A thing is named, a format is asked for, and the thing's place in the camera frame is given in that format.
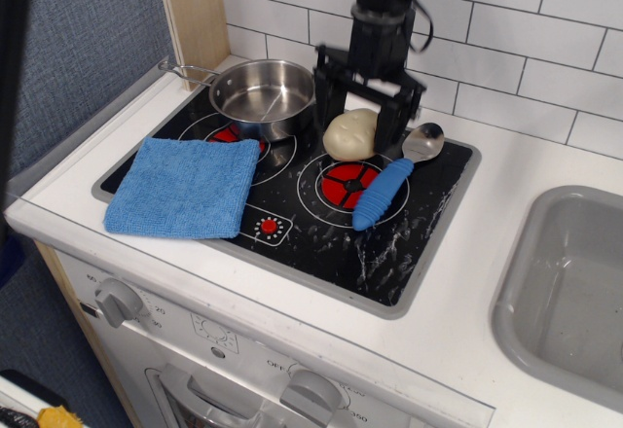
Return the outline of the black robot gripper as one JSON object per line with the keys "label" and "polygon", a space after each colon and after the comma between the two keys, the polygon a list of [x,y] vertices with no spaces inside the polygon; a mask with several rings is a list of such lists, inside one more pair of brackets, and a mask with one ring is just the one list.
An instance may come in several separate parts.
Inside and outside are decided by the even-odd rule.
{"label": "black robot gripper", "polygon": [[408,53],[414,48],[416,10],[409,7],[390,15],[354,7],[348,48],[326,44],[315,48],[315,99],[323,130],[345,112],[351,92],[381,106],[374,151],[383,153],[398,141],[425,90],[424,84],[406,71]]}

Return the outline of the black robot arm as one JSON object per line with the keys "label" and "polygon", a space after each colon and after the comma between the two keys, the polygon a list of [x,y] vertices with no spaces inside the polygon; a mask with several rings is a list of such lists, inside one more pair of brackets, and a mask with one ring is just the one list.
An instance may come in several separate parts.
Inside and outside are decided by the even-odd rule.
{"label": "black robot arm", "polygon": [[349,47],[316,48],[317,114],[329,126],[354,94],[380,106],[374,151],[396,144],[420,106],[425,86],[406,71],[417,0],[356,0]]}

